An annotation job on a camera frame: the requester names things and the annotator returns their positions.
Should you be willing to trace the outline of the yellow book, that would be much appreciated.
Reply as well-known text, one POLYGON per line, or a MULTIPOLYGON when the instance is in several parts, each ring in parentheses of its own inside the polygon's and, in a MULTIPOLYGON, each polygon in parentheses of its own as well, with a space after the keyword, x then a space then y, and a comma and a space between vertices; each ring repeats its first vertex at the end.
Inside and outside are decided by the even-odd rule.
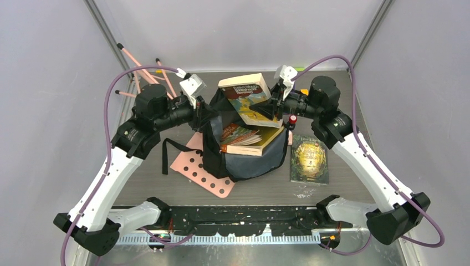
POLYGON ((259 130, 258 135, 261 135, 262 140, 251 145, 222 145, 221 151, 228 154, 235 155, 248 155, 261 157, 263 150, 267 147, 278 135, 284 131, 284 127, 253 127, 251 130, 259 130))

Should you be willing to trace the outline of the teal paperback book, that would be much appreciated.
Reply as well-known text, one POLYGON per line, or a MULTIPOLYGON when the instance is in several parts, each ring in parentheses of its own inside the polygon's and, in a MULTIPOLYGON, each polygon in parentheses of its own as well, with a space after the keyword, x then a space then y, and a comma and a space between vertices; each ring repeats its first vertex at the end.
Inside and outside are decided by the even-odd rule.
POLYGON ((245 124, 276 128, 281 127, 281 121, 268 119, 250 109, 252 105, 266 101, 271 97, 262 73, 222 79, 218 82, 218 88, 234 107, 245 124))

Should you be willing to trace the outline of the black student backpack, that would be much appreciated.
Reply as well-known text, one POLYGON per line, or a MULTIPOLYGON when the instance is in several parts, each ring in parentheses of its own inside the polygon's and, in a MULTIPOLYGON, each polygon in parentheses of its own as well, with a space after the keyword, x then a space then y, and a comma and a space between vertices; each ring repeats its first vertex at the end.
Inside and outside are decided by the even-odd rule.
POLYGON ((280 134, 267 145, 262 156, 227 154, 221 151, 223 128, 231 122, 243 126, 245 123, 219 89, 211 99, 210 106, 218 112, 218 116, 201 128, 203 148, 189 148, 169 138, 163 140, 162 173, 164 175, 168 174, 168 144, 181 152, 199 152, 204 170, 215 178, 229 177, 233 182, 259 177, 282 166, 289 137, 289 130, 285 126, 280 128, 280 134))

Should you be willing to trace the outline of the orange paperback book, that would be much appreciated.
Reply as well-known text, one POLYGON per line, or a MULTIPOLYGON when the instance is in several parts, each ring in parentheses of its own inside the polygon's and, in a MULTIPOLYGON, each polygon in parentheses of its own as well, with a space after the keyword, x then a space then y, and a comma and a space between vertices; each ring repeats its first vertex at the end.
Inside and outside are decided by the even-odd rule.
POLYGON ((227 126, 221 136, 222 145, 251 145, 262 140, 259 130, 251 130, 237 124, 227 126))

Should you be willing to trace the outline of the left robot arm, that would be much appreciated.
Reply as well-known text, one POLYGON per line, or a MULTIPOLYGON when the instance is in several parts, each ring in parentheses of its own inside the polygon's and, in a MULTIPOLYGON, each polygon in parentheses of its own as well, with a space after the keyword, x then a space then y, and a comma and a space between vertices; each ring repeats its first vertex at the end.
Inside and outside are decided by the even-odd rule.
POLYGON ((54 224, 89 252, 102 256, 118 239, 141 227, 164 229, 170 222, 169 206, 150 197, 144 203, 111 214, 125 183, 160 142, 160 133, 189 124, 200 129, 216 112, 204 101, 204 84, 185 80, 181 95, 170 99, 161 84, 149 84, 135 98, 132 116, 118 127, 110 140, 104 164, 80 202, 59 213, 54 224))

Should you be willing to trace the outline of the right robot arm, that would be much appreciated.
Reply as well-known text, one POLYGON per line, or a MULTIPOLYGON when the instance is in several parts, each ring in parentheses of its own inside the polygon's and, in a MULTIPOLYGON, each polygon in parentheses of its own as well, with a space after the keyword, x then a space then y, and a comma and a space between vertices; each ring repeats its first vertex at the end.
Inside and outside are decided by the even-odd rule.
POLYGON ((426 211, 431 201, 423 192, 412 192, 384 166, 352 119, 338 108, 339 98, 336 82, 317 76, 308 95, 284 94, 279 81, 271 98, 249 108, 273 120, 284 114, 311 119, 316 138, 347 163, 375 201, 368 204, 331 195, 316 205, 317 222, 326 228, 336 222, 365 227, 380 243, 389 245, 421 222, 420 211, 426 211))

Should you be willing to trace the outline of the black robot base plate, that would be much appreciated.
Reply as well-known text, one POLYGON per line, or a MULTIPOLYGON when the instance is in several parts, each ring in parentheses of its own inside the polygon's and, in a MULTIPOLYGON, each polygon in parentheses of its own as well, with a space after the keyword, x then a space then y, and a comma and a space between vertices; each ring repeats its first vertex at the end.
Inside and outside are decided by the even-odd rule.
POLYGON ((280 236, 307 236, 316 229, 349 229, 352 224, 335 222, 311 206, 172 206, 163 218, 146 225, 177 236, 259 236, 266 229, 280 236))

